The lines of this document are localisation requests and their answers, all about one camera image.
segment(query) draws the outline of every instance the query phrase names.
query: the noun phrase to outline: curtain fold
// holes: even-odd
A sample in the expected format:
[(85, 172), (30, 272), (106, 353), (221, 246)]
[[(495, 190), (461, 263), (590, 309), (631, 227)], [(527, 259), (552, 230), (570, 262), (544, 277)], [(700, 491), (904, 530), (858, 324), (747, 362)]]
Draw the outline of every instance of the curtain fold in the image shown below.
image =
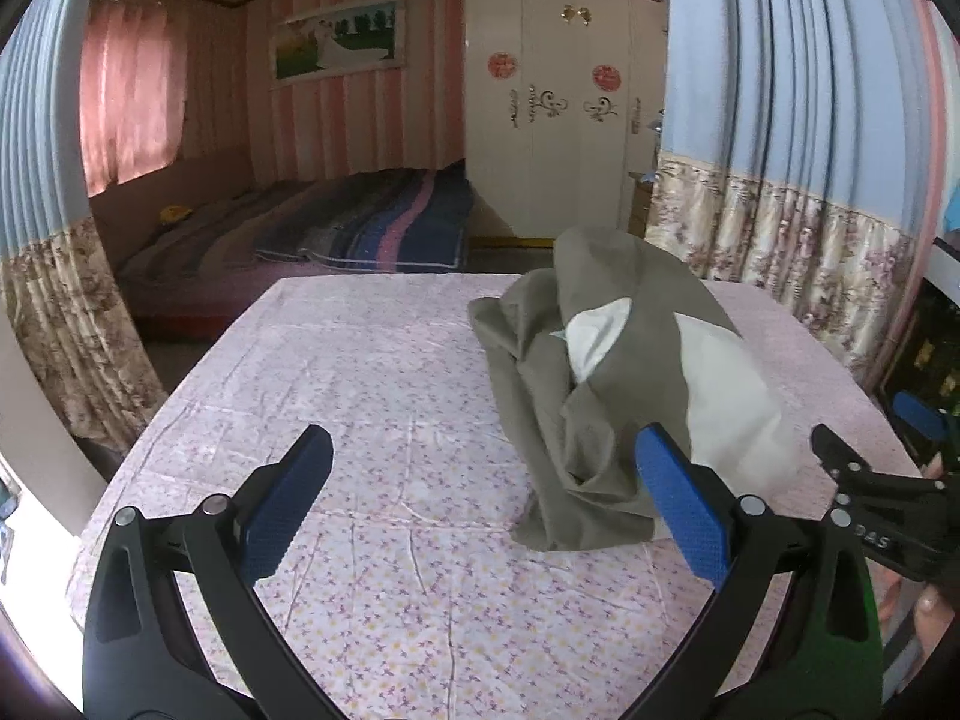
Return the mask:
[(868, 381), (939, 218), (954, 53), (922, 0), (669, 8), (647, 240), (767, 290)]
[(171, 164), (184, 136), (187, 14), (151, 0), (94, 0), (80, 59), (88, 194)]
[(78, 94), (88, 4), (34, 0), (0, 53), (0, 298), (67, 429), (124, 452), (164, 393), (90, 218)]

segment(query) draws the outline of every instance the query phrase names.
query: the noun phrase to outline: striped blanket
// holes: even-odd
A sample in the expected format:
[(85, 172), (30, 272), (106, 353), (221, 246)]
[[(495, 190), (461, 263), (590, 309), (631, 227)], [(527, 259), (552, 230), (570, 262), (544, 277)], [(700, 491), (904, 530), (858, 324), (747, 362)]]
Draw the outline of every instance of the striped blanket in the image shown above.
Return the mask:
[(360, 173), (265, 231), (256, 255), (348, 271), (459, 271), (472, 202), (463, 162)]
[(174, 285), (267, 263), (335, 271), (464, 269), (472, 192), (462, 162), (313, 184), (282, 181), (200, 206), (120, 266), (124, 282)]

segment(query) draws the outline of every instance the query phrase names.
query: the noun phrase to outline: blue gripper pad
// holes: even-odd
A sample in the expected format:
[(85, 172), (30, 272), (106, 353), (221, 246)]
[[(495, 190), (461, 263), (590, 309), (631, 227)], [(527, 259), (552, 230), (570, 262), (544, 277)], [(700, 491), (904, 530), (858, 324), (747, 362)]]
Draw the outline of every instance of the blue gripper pad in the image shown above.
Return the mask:
[(279, 463), (253, 471), (234, 496), (258, 498), (240, 535), (240, 574), (247, 584), (275, 574), (332, 469), (330, 433), (309, 425)]
[(728, 526), (690, 478), (691, 471), (713, 474), (712, 469), (693, 466), (659, 425), (637, 434), (634, 457), (640, 479), (690, 570), (714, 587), (721, 586), (731, 566)]
[(898, 392), (894, 395), (893, 406), (894, 413), (900, 419), (927, 439), (935, 443), (947, 440), (947, 424), (942, 415), (918, 397), (909, 392)]

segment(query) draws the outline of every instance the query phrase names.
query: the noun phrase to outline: wardrobe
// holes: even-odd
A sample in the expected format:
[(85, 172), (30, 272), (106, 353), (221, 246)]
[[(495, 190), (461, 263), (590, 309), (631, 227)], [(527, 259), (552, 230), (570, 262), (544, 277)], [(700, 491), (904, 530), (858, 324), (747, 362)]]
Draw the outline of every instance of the wardrobe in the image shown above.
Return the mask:
[(467, 0), (474, 236), (626, 229), (655, 166), (665, 15), (650, 0)]

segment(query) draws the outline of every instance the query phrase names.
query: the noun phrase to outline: silver screw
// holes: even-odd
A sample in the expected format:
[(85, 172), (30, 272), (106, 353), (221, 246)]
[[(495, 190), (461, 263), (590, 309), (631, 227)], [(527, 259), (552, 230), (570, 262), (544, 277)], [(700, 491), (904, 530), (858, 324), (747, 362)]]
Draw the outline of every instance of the silver screw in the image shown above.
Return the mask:
[(834, 525), (838, 528), (848, 528), (852, 522), (850, 515), (843, 509), (833, 509), (830, 512), (830, 519), (833, 520)]
[(200, 504), (200, 511), (204, 514), (222, 514), (227, 510), (227, 504), (229, 504), (230, 499), (226, 495), (217, 493), (216, 495), (211, 495), (210, 498), (203, 501)]
[(136, 519), (136, 509), (133, 506), (125, 506), (116, 513), (113, 521), (117, 525), (130, 525)]
[(750, 514), (750, 517), (759, 517), (767, 511), (767, 505), (755, 495), (744, 495), (740, 498), (740, 508), (743, 514)]

